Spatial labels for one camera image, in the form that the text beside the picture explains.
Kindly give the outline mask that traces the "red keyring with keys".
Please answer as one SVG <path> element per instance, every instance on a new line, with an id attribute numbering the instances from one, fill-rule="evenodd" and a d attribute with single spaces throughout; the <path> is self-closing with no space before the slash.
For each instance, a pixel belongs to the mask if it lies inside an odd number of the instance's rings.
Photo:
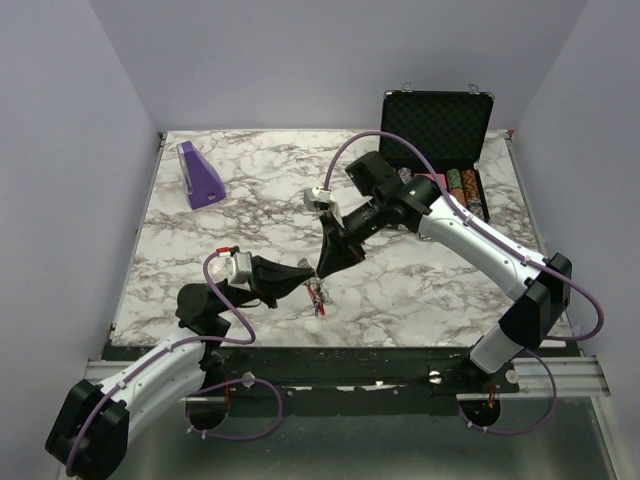
<path id="1" fill-rule="evenodd" d="M 305 286 L 312 302 L 314 315 L 316 317 L 325 316 L 326 305 L 329 303 L 329 294 L 324 287 L 323 281 L 314 274 L 312 277 L 308 278 L 303 285 Z"/>

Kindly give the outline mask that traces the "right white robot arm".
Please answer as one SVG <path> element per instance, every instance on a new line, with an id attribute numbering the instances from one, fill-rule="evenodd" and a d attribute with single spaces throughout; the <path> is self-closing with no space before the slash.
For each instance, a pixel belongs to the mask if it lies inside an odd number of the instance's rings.
<path id="1" fill-rule="evenodd" d="M 568 258 L 546 258 L 510 240 L 459 203 L 447 203 L 437 183 L 426 176 L 403 182 L 378 152 L 363 155 L 346 172 L 368 199 L 351 213 L 341 215 L 332 193 L 321 187 L 304 193 L 306 208 L 318 212 L 323 229 L 319 278 L 362 262 L 367 239 L 383 228 L 403 225 L 464 258 L 513 301 L 461 365 L 460 379 L 467 389 L 485 390 L 506 362 L 542 343 L 570 302 Z"/>

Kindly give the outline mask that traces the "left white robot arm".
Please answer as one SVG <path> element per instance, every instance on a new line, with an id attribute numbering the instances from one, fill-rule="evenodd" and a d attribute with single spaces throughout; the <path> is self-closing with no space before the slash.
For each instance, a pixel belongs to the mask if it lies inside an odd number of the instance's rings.
<path id="1" fill-rule="evenodd" d="M 220 368 L 208 361 L 221 344 L 251 345 L 256 333 L 240 309 L 270 308 L 310 280 L 311 267 L 278 264 L 236 247 L 220 248 L 203 264 L 204 280 L 178 293 L 175 329 L 129 367 L 71 387 L 46 439 L 46 451 L 69 477 L 106 479 L 129 443 L 180 398 L 214 393 Z"/>

